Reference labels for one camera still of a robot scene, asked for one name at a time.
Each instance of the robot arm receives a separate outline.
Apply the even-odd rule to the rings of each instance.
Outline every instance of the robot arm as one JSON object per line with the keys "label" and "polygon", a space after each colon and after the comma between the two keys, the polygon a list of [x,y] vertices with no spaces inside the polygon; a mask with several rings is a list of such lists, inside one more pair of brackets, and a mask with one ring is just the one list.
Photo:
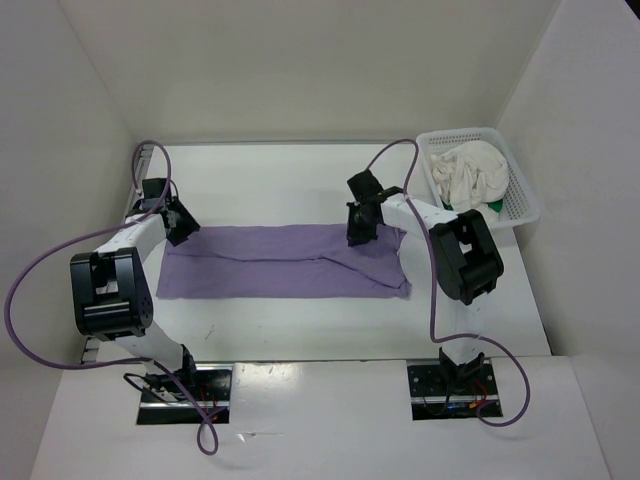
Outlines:
{"label": "robot arm", "polygon": [[[377,225],[384,224],[422,237],[422,225],[407,204],[399,187],[383,189],[370,170],[348,180],[355,202],[347,204],[349,220],[347,240],[356,246],[377,238]],[[438,284],[453,302],[456,333],[478,331],[478,312],[486,294],[496,287],[504,265],[491,233],[480,213],[470,210],[456,213],[418,199],[411,199],[428,230],[436,259]],[[477,352],[478,342],[459,339],[447,342],[440,350],[443,376],[455,388],[472,378],[482,366],[484,354]]]}
{"label": "robot arm", "polygon": [[[142,182],[144,197],[128,215],[127,223],[137,223],[152,208],[164,182],[163,178]],[[153,322],[153,301],[142,263],[165,239],[178,245],[199,229],[180,200],[168,197],[157,214],[120,230],[95,251],[75,255],[70,265],[80,333],[113,342],[134,357],[160,362],[187,387],[194,382],[195,363],[184,345],[171,340]],[[173,388],[152,362],[145,366],[156,383]]]}

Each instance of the white cloth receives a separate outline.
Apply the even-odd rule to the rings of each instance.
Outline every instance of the white cloth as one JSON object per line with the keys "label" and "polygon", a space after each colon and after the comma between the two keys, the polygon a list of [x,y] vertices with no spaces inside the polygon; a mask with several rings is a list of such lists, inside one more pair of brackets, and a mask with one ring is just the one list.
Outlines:
{"label": "white cloth", "polygon": [[442,155],[431,155],[431,173],[443,202],[456,212],[476,209],[487,223],[498,212],[487,206],[504,197],[509,167],[504,155],[490,143],[473,140]]}

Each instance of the purple cloth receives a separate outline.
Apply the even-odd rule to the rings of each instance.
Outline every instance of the purple cloth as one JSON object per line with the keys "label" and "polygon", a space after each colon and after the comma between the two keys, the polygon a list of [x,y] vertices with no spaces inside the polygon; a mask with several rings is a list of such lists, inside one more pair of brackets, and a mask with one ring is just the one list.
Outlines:
{"label": "purple cloth", "polygon": [[378,240],[347,246],[347,226],[204,227],[167,243],[158,298],[407,298],[404,236],[379,226]]}

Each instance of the white basket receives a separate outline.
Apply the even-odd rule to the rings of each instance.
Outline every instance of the white basket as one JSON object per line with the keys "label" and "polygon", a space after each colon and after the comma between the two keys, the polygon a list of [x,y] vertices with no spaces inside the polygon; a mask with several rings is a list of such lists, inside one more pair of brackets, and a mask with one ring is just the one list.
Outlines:
{"label": "white basket", "polygon": [[502,138],[500,132],[493,128],[460,128],[418,135],[416,141],[420,146],[422,166],[438,206],[444,208],[442,199],[438,195],[436,184],[433,181],[428,159],[431,158],[431,155],[441,155],[471,140],[484,140],[490,143],[500,150],[509,164],[509,187],[504,195],[502,211],[498,221],[490,224],[489,228],[492,230],[512,228],[538,220],[540,218],[538,201],[534,197],[524,175],[522,175],[504,138]]}

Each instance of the white tabletop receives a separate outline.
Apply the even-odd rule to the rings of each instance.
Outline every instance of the white tabletop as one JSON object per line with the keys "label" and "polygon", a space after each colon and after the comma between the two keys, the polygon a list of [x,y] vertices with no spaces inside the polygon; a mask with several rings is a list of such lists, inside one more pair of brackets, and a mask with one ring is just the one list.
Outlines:
{"label": "white tabletop", "polygon": [[[346,181],[363,170],[380,144],[243,144],[174,146],[173,178],[180,199],[203,226],[286,225],[346,222],[351,201]],[[402,185],[413,147],[388,151],[373,171],[383,186]],[[164,176],[156,149],[147,178]],[[411,193],[432,199],[418,167]],[[549,355],[511,230],[494,234],[505,274],[490,295],[484,333],[516,355]],[[164,245],[144,264],[155,294]],[[413,283],[410,300],[400,299],[227,299],[160,300],[155,321],[198,361],[305,361],[429,358],[430,270],[424,240],[407,236],[400,250]],[[439,296],[438,333],[452,332],[450,307]],[[501,352],[486,348],[490,355]]]}
{"label": "white tabletop", "polygon": [[[522,364],[531,406],[504,429],[412,421],[403,361],[237,364],[215,457],[198,451],[196,425],[135,425],[139,394],[122,373],[141,366],[64,372],[31,478],[608,479],[569,359]],[[508,359],[493,365],[507,418],[522,379]]]}

